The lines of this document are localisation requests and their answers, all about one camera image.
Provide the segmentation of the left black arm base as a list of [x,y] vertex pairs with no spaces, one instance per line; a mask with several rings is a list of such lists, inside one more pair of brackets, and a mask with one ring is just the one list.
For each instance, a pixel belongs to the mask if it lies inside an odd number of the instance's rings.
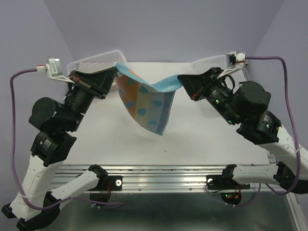
[[99,202],[108,202],[112,192],[122,190],[123,177],[120,175],[109,175],[102,180],[99,180],[98,185],[90,189],[90,199]]

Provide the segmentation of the yellow blue hello towel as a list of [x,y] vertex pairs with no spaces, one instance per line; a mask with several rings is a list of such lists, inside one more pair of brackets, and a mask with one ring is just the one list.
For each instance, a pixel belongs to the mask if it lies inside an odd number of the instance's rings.
[[116,83],[113,83],[112,84],[112,86],[111,86],[111,88],[110,88],[110,91],[115,91],[115,90],[117,90],[117,84]]

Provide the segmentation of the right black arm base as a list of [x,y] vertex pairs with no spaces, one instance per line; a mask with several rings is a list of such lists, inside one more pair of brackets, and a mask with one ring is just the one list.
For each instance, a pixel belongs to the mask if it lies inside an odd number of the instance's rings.
[[234,180],[224,180],[221,175],[206,175],[206,189],[209,191],[248,190],[250,184],[239,184]]

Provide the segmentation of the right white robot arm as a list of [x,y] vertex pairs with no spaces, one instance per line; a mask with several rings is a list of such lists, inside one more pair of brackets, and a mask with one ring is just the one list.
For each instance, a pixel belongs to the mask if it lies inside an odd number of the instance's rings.
[[231,190],[250,183],[277,185],[296,194],[308,192],[308,153],[295,143],[281,121],[268,110],[271,94],[253,81],[228,88],[219,67],[199,75],[179,75],[193,101],[207,100],[237,133],[264,149],[269,163],[258,166],[227,165],[221,174],[208,175],[210,190]]

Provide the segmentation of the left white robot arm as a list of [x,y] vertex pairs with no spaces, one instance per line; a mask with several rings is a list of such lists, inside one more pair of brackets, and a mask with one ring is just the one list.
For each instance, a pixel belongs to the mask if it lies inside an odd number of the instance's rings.
[[17,218],[21,231],[36,231],[55,221],[65,205],[92,190],[110,190],[108,172],[99,165],[90,166],[71,182],[52,189],[51,181],[76,141],[72,136],[92,101],[104,99],[111,89],[117,69],[94,73],[72,71],[64,102],[49,97],[35,102],[29,123],[38,129],[31,147],[28,170],[18,181],[18,194],[2,207],[7,218]]

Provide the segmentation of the light blue colourful towel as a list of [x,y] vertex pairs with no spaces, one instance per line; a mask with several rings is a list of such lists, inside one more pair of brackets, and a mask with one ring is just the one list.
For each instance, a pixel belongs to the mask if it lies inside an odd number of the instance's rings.
[[142,128],[162,136],[168,124],[176,90],[182,87],[178,75],[149,84],[127,66],[115,62],[115,82],[121,101]]

